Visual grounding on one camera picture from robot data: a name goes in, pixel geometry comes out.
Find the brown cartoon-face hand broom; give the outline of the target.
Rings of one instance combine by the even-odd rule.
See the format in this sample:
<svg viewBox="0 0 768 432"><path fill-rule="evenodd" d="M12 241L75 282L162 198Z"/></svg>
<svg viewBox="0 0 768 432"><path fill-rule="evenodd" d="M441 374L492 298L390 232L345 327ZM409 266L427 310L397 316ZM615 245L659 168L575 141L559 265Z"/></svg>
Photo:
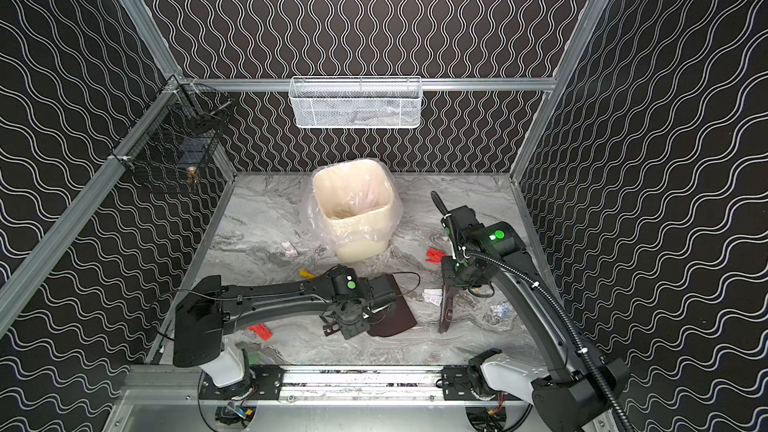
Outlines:
<svg viewBox="0 0 768 432"><path fill-rule="evenodd" d="M462 287L455 281L449 280L442 285L442 295L440 301L440 321L438 332L446 333L453 321L454 299L462 291Z"/></svg>

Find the brown plastic dustpan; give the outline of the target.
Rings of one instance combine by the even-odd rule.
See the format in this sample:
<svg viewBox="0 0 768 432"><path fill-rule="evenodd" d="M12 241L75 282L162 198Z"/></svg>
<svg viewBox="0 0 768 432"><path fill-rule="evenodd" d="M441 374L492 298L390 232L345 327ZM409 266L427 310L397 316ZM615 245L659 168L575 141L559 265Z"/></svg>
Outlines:
<svg viewBox="0 0 768 432"><path fill-rule="evenodd" d="M369 279L356 282L358 290L364 291ZM366 295L343 301L334 311L322 315L323 333L331 336L340 333L345 340L367 333L371 337L390 338L413 328L417 321L411 312L399 284L398 296L394 304L371 318L364 316Z"/></svg>

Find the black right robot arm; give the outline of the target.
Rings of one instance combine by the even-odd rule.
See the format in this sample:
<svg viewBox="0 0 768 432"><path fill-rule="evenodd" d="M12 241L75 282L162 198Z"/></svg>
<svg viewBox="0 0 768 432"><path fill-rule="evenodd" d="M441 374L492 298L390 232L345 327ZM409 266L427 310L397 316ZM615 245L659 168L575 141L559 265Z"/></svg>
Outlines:
<svg viewBox="0 0 768 432"><path fill-rule="evenodd" d="M460 292L489 286L516 311L545 363L537 369L490 352L477 366L480 395L509 393L530 404L552 431L577 431L607 411L621 430L632 430L619 403L629 379L626 363L606 360L584 337L544 284L514 228L506 222L486 226L468 206L448 209L440 197L433 200L451 244L440 262L439 332L448 331Z"/></svg>

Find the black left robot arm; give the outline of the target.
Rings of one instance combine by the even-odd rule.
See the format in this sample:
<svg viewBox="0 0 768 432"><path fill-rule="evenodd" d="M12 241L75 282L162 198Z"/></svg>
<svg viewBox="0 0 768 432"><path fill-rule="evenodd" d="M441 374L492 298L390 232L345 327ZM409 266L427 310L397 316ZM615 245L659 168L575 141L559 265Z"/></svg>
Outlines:
<svg viewBox="0 0 768 432"><path fill-rule="evenodd" d="M175 306L172 364L200 369L218 388L248 384L246 353L228 342L229 335L273 320L317 316L325 335L349 340L388 319L399 296L391 274L365 278L344 265L311 279L263 286L226 285L221 276L209 276Z"/></svg>

